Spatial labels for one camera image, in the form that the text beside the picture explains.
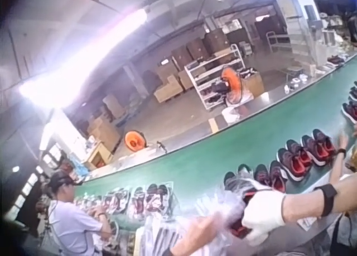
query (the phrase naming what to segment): gloved hand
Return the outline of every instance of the gloved hand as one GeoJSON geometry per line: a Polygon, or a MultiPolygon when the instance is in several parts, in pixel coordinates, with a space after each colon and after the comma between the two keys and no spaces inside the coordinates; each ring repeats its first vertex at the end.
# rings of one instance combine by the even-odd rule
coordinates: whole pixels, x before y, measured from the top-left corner
{"type": "Polygon", "coordinates": [[[244,210],[242,225],[252,230],[246,239],[251,246],[256,246],[268,238],[270,231],[285,225],[282,216],[285,194],[261,185],[257,181],[250,180],[250,182],[258,192],[244,210]]]}

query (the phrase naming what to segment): shelf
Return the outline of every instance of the shelf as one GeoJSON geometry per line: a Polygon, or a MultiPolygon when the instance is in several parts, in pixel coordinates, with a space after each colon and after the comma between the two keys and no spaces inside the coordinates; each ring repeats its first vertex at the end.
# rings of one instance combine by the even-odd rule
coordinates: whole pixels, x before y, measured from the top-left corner
{"type": "Polygon", "coordinates": [[[220,56],[217,56],[211,60],[208,60],[208,61],[205,61],[205,62],[201,62],[200,64],[197,64],[197,61],[195,62],[192,62],[191,64],[188,64],[185,66],[185,71],[187,72],[188,76],[190,77],[191,81],[192,81],[192,84],[194,85],[195,89],[196,89],[196,92],[197,94],[199,95],[201,101],[202,101],[202,104],[204,105],[205,109],[206,110],[209,110],[221,103],[223,103],[223,99],[220,98],[217,102],[214,102],[214,103],[209,103],[208,100],[214,96],[217,96],[219,95],[218,93],[215,93],[215,92],[211,92],[207,95],[202,95],[202,91],[211,87],[213,83],[216,83],[216,82],[219,82],[221,80],[221,77],[220,77],[220,74],[215,74],[217,73],[218,71],[222,70],[223,67],[227,66],[227,65],[234,65],[234,64],[237,64],[237,63],[241,63],[242,66],[240,69],[243,69],[245,68],[245,65],[244,65],[244,61],[243,61],[243,58],[242,58],[242,55],[240,54],[240,51],[238,49],[238,46],[236,44],[232,44],[231,47],[230,47],[230,52],[227,52],[225,54],[222,54],[220,56]],[[235,56],[235,59],[232,60],[231,62],[228,62],[226,64],[222,64],[222,65],[219,65],[213,69],[210,69],[202,74],[200,74],[199,76],[193,76],[193,72],[211,62],[214,62],[214,61],[217,61],[227,55],[230,55],[230,54],[233,54],[235,56]]]}
{"type": "Polygon", "coordinates": [[[214,74],[215,72],[219,71],[219,70],[222,70],[224,66],[226,65],[234,65],[234,64],[237,64],[239,62],[241,62],[242,60],[241,59],[235,59],[227,64],[224,64],[224,65],[219,65],[219,66],[216,66],[215,68],[211,69],[211,70],[208,70],[207,72],[204,72],[202,73],[201,75],[199,75],[195,81],[200,81],[201,79],[204,79],[205,77],[209,76],[209,75],[212,75],[214,74]]]}

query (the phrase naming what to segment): worker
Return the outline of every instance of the worker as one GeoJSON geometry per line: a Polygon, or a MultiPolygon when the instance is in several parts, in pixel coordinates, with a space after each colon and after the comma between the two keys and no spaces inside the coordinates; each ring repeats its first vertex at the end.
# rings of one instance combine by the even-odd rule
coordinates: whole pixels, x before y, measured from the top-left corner
{"type": "MultiPolygon", "coordinates": [[[[250,245],[261,244],[266,240],[270,231],[285,225],[285,223],[294,223],[307,217],[322,217],[330,213],[357,210],[357,197],[355,197],[357,194],[357,173],[339,180],[347,143],[346,137],[340,137],[340,148],[335,161],[337,167],[334,167],[336,171],[331,173],[329,184],[319,187],[313,192],[298,195],[283,194],[251,181],[258,192],[245,208],[242,220],[245,227],[252,229],[252,232],[246,237],[250,245]]],[[[173,248],[167,249],[163,256],[190,255],[207,245],[216,237],[219,220],[218,215],[213,215],[194,221],[186,236],[173,248]]]]}
{"type": "Polygon", "coordinates": [[[50,178],[52,200],[48,211],[52,236],[61,255],[102,255],[94,245],[93,234],[103,239],[112,235],[107,216],[101,206],[87,214],[74,205],[74,185],[63,170],[54,172],[50,178]]]}

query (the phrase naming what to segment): pillar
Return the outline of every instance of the pillar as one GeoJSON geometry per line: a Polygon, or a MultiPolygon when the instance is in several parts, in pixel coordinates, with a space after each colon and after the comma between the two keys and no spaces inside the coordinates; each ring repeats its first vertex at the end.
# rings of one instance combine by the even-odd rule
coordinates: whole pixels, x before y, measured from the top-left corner
{"type": "Polygon", "coordinates": [[[129,79],[132,81],[133,85],[139,92],[139,95],[142,99],[145,99],[149,96],[149,92],[147,91],[142,77],[139,75],[136,70],[134,64],[132,62],[128,62],[123,66],[125,73],[128,75],[129,79]]]}
{"type": "Polygon", "coordinates": [[[319,12],[314,0],[276,0],[277,7],[285,20],[287,34],[292,44],[293,58],[301,66],[309,70],[311,64],[316,64],[316,43],[308,25],[309,15],[305,6],[309,6],[310,16],[319,20],[319,12]]]}
{"type": "Polygon", "coordinates": [[[216,24],[216,21],[214,19],[213,16],[206,16],[204,18],[204,21],[205,21],[205,24],[207,26],[207,28],[210,30],[210,31],[213,31],[215,29],[218,28],[217,24],[216,24]]]}

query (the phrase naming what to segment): sneaker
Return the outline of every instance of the sneaker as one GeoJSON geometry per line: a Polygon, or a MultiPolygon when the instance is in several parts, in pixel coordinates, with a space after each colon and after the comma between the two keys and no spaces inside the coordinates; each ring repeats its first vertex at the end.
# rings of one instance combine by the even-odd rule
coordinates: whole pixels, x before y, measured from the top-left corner
{"type": "Polygon", "coordinates": [[[355,87],[351,88],[350,97],[353,101],[357,102],[357,88],[355,88],[355,87]]]}
{"type": "Polygon", "coordinates": [[[294,140],[288,140],[286,142],[285,148],[294,156],[298,157],[298,160],[305,166],[307,171],[311,168],[313,164],[312,158],[307,153],[306,149],[302,147],[298,142],[294,140]]]}
{"type": "Polygon", "coordinates": [[[243,177],[251,176],[251,177],[253,177],[253,171],[248,165],[241,164],[238,167],[237,176],[243,176],[243,177]]]}
{"type": "Polygon", "coordinates": [[[225,174],[224,178],[223,178],[223,184],[224,184],[224,190],[227,191],[232,191],[234,188],[234,181],[236,176],[233,172],[229,171],[225,174]]]}
{"type": "Polygon", "coordinates": [[[319,129],[314,129],[312,131],[313,138],[323,146],[323,148],[329,153],[330,156],[333,156],[336,152],[336,149],[331,141],[331,138],[319,129]]]}
{"type": "Polygon", "coordinates": [[[357,123],[357,107],[347,103],[342,104],[342,113],[347,117],[353,124],[357,123]]]}
{"type": "Polygon", "coordinates": [[[329,153],[320,143],[310,136],[304,135],[301,138],[301,145],[306,148],[316,165],[320,167],[326,165],[326,161],[329,159],[329,153]]]}
{"type": "Polygon", "coordinates": [[[271,186],[268,169],[265,165],[260,164],[254,171],[254,179],[262,185],[271,186]]]}
{"type": "Polygon", "coordinates": [[[281,163],[291,180],[300,182],[304,178],[306,174],[305,166],[300,162],[298,157],[294,156],[290,151],[285,148],[279,149],[277,152],[277,160],[281,163]]]}
{"type": "Polygon", "coordinates": [[[272,188],[282,193],[286,192],[286,173],[282,170],[280,162],[274,160],[270,164],[269,176],[272,181],[272,188]]]}

